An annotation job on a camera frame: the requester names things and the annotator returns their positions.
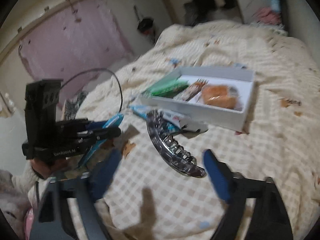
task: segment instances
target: cream bedspread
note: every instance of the cream bedspread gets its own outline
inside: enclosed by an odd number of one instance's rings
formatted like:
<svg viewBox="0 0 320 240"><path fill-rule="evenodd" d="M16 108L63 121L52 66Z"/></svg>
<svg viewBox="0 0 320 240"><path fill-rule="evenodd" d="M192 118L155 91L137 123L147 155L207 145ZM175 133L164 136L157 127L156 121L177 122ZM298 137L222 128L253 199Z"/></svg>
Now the cream bedspread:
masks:
<svg viewBox="0 0 320 240"><path fill-rule="evenodd" d="M233 171L252 179L273 177L282 194L294 239L303 238L320 203L320 79L306 46L230 21L188 28L166 29L154 49L119 70L124 106L150 84L179 66L242 63L256 71L256 87L246 132L210 126L195 138L178 137L181 145L202 164L202 151L212 149ZM114 78L86 98L77 117L105 120L118 111L119 89ZM281 98L302 106L281 107ZM209 177L184 177L171 169L149 139L145 121L129 111L121 124L138 134L136 147L123 159L99 212L114 239L210 239L226 206L218 199ZM247 203L239 238L252 214ZM74 221L82 234L79 217Z"/></svg>

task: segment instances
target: checkered blanket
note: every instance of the checkered blanket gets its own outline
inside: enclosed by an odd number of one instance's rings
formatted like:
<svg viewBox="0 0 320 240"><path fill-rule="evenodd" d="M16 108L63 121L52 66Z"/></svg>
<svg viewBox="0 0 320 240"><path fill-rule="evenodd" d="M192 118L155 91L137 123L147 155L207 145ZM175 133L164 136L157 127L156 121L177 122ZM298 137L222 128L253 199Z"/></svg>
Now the checkered blanket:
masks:
<svg viewBox="0 0 320 240"><path fill-rule="evenodd" d="M319 216L320 79L301 41L230 21L195 28L173 25L154 49L117 72L124 105L177 65L228 67L234 63L256 71L244 131L210 126L204 134L177 140L199 166L203 167L202 151L210 148L220 161L247 178L273 177L294 239L302 239ZM118 111L119 98L112 78L87 96L77 117L105 120ZM301 106L294 100L301 101ZM129 111L120 127L124 134L119 141L129 138L136 147L122 160L111 188L97 204L113 238L210 239L226 205L209 177L185 177L170 168L152 145L145 121ZM103 151L97 153L93 162L103 155ZM70 201L79 237L86 239L76 205ZM252 207L253 202L247 201L239 239L245 235Z"/></svg>

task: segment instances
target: blanket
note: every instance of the blanket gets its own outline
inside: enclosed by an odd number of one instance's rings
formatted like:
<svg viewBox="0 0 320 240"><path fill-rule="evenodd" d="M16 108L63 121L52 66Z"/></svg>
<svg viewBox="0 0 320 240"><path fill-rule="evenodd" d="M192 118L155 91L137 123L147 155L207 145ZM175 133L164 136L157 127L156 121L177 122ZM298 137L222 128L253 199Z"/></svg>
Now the blanket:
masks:
<svg viewBox="0 0 320 240"><path fill-rule="evenodd" d="M319 69L299 40L230 21L194 28L173 25L156 46L116 74L127 106L140 92L177 66L225 66L255 70L252 104L244 131L218 126L194 138L177 140L203 167L210 148L233 171L251 179L273 177L282 195L294 239L302 239L319 216L320 78ZM115 114L120 105L116 80L97 86L77 117L96 121ZM120 128L135 143L122 160L97 210L114 239L210 239L226 205L209 177L190 178L170 168L149 139L146 123L129 111ZM105 155L95 155L92 162ZM247 201L238 239L243 239L254 203ZM86 239L70 200L80 239Z"/></svg>

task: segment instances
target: black device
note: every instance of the black device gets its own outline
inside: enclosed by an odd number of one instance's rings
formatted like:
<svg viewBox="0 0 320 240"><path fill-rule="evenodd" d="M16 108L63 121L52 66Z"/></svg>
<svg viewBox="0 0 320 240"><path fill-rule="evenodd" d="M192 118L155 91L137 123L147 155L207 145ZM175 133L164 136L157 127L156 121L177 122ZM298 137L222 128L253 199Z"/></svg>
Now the black device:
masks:
<svg viewBox="0 0 320 240"><path fill-rule="evenodd" d="M118 127L88 119L56 122L62 80L41 80L26 87L25 119L28 140L22 151L28 160L50 164L56 159L85 154L97 141L120 136Z"/></svg>

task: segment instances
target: pink curtain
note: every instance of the pink curtain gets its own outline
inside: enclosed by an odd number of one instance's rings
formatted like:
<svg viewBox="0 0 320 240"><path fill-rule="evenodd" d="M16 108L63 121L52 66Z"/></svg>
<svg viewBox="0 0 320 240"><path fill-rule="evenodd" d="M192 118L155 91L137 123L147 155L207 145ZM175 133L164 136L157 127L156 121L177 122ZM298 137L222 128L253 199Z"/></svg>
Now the pink curtain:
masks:
<svg viewBox="0 0 320 240"><path fill-rule="evenodd" d="M35 80L68 80L91 68L106 68L131 52L103 0L83 0L42 22L21 41L19 54ZM97 73L79 76L60 93L72 98Z"/></svg>

